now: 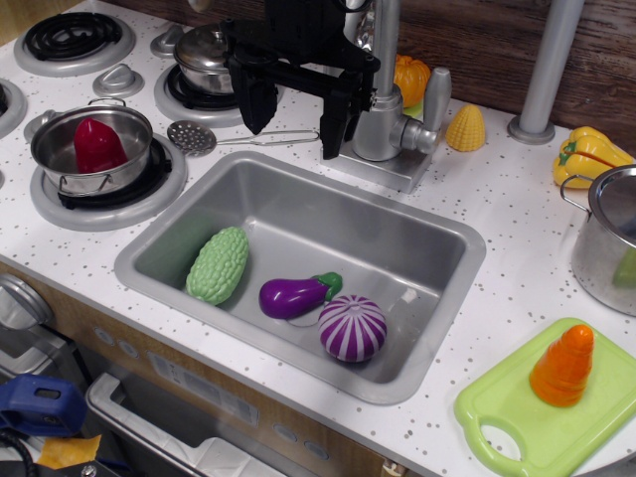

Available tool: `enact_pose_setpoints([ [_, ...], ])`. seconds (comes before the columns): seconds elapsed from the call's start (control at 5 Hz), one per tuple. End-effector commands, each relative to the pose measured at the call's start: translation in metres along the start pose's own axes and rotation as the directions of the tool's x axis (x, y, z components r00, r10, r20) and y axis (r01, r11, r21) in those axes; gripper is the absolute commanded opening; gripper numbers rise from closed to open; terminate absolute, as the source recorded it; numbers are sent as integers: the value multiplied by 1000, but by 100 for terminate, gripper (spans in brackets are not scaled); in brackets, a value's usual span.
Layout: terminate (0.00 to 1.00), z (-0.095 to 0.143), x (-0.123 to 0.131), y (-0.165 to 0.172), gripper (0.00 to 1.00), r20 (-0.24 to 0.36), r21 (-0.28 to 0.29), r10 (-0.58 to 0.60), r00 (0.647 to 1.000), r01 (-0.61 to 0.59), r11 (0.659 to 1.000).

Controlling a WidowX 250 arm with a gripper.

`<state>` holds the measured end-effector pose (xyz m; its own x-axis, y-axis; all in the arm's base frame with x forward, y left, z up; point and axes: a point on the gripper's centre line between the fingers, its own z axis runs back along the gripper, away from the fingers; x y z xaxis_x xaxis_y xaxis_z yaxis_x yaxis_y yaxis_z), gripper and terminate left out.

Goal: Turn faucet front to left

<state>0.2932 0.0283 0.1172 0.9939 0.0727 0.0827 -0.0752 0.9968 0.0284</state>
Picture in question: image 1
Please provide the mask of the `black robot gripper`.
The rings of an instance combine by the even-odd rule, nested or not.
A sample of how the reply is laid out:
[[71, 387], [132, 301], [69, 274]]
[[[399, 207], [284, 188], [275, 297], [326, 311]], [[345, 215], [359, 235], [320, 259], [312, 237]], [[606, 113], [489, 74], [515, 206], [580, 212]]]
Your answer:
[[342, 1], [266, 1], [262, 20], [226, 19], [226, 66], [244, 125], [258, 134], [277, 109], [279, 85], [323, 99], [322, 158], [340, 154], [375, 98], [381, 62], [344, 35]]

